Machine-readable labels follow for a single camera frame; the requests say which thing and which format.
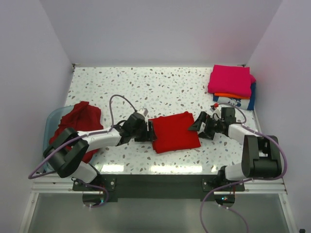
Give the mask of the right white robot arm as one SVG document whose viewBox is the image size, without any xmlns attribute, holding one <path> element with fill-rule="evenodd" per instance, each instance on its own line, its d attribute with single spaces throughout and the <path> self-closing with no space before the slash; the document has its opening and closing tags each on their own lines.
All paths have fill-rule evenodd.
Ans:
<svg viewBox="0 0 311 233">
<path fill-rule="evenodd" d="M 277 180 L 287 171 L 287 160 L 284 151 L 275 136 L 267 136 L 245 126 L 236 119 L 235 106 L 211 106 L 212 114 L 201 112 L 195 122 L 188 128 L 198 132 L 200 138 L 214 139 L 216 133 L 221 133 L 242 145 L 242 160 L 238 164 L 224 166 L 218 172 L 216 184 L 219 189 L 227 191 L 234 182 L 247 180 Z"/>
</svg>

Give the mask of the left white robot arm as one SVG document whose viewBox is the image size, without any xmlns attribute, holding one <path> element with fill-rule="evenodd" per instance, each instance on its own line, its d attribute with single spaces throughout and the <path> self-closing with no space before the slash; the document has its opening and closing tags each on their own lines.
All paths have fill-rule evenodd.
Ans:
<svg viewBox="0 0 311 233">
<path fill-rule="evenodd" d="M 96 190 L 101 184 L 100 173 L 94 166 L 83 162 L 84 155 L 100 148 L 127 144 L 131 139 L 136 142 L 157 139 L 152 121 L 145 120 L 141 112 L 132 113 L 127 120 L 106 131 L 83 132 L 66 128 L 46 148 L 43 156 L 59 177 L 81 180 L 89 190 Z"/>
</svg>

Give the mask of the bright red t-shirt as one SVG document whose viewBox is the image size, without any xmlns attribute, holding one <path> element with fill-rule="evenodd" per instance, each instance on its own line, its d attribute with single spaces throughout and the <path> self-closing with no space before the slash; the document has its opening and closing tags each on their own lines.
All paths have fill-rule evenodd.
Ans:
<svg viewBox="0 0 311 233">
<path fill-rule="evenodd" d="M 153 141 L 156 153 L 190 150 L 201 146 L 197 132 L 189 130 L 194 123 L 192 113 L 160 116 L 151 121 L 156 135 L 156 140 Z"/>
</svg>

